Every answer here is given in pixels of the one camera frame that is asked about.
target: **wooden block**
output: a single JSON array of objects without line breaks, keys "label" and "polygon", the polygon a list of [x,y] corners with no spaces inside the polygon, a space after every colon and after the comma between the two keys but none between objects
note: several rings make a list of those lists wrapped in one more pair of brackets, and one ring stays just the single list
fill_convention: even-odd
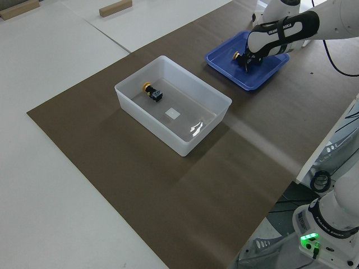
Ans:
[{"label": "wooden block", "polygon": [[129,7],[132,7],[132,0],[121,0],[115,4],[103,7],[99,11],[101,17],[106,17]]},{"label": "wooden block", "polygon": [[9,18],[13,18],[29,10],[33,10],[39,6],[40,6],[39,0],[28,0],[24,3],[17,4],[16,6],[9,7],[5,10],[0,11],[0,16],[4,20],[8,20]]}]

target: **white tabletop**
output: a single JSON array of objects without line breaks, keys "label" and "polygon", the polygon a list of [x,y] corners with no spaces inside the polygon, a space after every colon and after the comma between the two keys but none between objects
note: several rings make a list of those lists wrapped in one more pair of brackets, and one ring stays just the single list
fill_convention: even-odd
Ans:
[{"label": "white tabletop", "polygon": [[0,268],[167,268],[26,115],[128,53],[55,0],[0,37]]},{"label": "white tabletop", "polygon": [[132,7],[102,18],[99,9],[118,0],[61,1],[129,52],[230,2],[230,0],[133,0]]}]

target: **blue tray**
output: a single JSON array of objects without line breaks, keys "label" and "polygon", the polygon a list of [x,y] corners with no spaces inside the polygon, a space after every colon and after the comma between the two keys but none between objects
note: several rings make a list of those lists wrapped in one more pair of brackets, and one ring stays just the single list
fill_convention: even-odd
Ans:
[{"label": "blue tray", "polygon": [[249,72],[232,59],[245,51],[250,31],[241,31],[206,54],[207,63],[247,91],[255,90],[289,61],[287,53],[265,57],[262,64],[250,65]]}]

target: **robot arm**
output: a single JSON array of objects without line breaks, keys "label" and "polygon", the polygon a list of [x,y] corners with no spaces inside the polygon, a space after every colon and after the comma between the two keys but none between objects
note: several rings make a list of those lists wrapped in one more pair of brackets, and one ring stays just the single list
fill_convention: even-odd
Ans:
[{"label": "robot arm", "polygon": [[[288,1],[272,0],[282,4]],[[357,37],[359,36],[358,14],[359,0],[331,0],[301,14],[257,25],[248,36],[243,55],[235,54],[233,58],[248,71],[248,64],[251,61],[291,52],[301,47],[305,40]]]}]

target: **translucent plastic container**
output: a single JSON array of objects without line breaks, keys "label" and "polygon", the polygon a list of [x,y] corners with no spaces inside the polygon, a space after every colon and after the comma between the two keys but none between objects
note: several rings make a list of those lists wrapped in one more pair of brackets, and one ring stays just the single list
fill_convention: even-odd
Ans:
[{"label": "translucent plastic container", "polygon": [[[150,82],[163,93],[155,102],[142,90]],[[121,108],[186,156],[220,123],[232,100],[166,56],[115,85]]]}]

